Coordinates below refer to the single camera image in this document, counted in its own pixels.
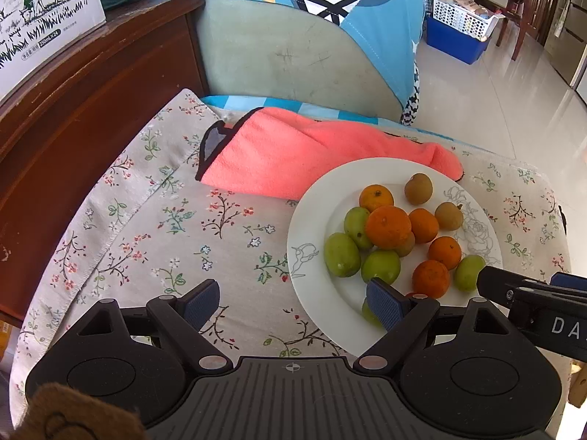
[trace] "crosshair logo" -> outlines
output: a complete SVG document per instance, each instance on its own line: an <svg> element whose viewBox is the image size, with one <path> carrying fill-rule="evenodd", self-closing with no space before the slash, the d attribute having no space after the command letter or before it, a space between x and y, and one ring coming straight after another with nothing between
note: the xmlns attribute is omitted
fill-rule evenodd
<svg viewBox="0 0 587 440"><path fill-rule="evenodd" d="M299 364L293 363L293 362L288 364L287 366L284 366L284 369L289 370L291 373L294 373L294 372L300 370L301 368L302 368L302 366L300 366Z"/></svg>

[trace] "white plate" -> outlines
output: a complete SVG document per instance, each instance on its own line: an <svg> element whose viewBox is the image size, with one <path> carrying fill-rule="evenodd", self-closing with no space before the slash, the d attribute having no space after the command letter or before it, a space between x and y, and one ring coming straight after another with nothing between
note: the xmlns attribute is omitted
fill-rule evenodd
<svg viewBox="0 0 587 440"><path fill-rule="evenodd" d="M407 202L403 188L415 173L428 175L434 187L432 198L422 207L434 213L445 201L463 206L463 228L438 235L454 236L464 255L480 254L491 266L502 267L500 245L491 222L473 197L447 176L415 162L392 158L363 159L331 170L310 187L293 213L288 232L288 264L293 287L308 316L350 354L363 354L385 330L369 324L361 314L366 285L360 271L350 278L330 275L322 256L324 243L332 233L344 232L345 214L359 205L359 195L368 185L387 186L396 206L407 213L414 210L416 207ZM428 246L416 245L401 259L395 289L403 294L412 291L412 273L426 259ZM477 295L477 291L462 293L451 285L439 301L443 305L466 306L469 298Z"/></svg>

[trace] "houndstooth fabric trim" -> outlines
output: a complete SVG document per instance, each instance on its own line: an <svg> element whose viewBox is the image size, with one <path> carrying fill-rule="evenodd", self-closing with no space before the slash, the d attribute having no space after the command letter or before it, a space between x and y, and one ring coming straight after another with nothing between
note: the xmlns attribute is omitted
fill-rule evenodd
<svg viewBox="0 0 587 440"><path fill-rule="evenodd" d="M401 114L401 125L412 125L416 119L418 108L420 107L420 73L418 72L418 65L414 61L414 92L407 100L406 107Z"/></svg>

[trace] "pink towel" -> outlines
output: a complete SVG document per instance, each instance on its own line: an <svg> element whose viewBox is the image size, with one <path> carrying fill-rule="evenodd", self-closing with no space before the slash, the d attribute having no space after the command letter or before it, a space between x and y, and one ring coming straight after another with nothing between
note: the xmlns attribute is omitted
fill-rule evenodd
<svg viewBox="0 0 587 440"><path fill-rule="evenodd" d="M390 136L359 122L316 122L280 108L255 110L233 129L221 122L209 138L218 135L225 138L215 147L204 137L196 179L243 194L300 200L328 171L370 157L418 162L453 180L463 176L456 155L437 143Z"/></svg>

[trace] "floor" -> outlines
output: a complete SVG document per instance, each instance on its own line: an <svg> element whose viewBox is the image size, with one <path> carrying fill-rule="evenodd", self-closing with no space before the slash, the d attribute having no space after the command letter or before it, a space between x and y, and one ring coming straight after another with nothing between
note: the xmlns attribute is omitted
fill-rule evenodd
<svg viewBox="0 0 587 440"><path fill-rule="evenodd" d="M501 47L493 38L470 66L421 42L415 126L535 165L566 215L572 272L587 278L587 107L533 39L511 60L512 26ZM580 438L586 421L587 403L567 404L557 440Z"/></svg>

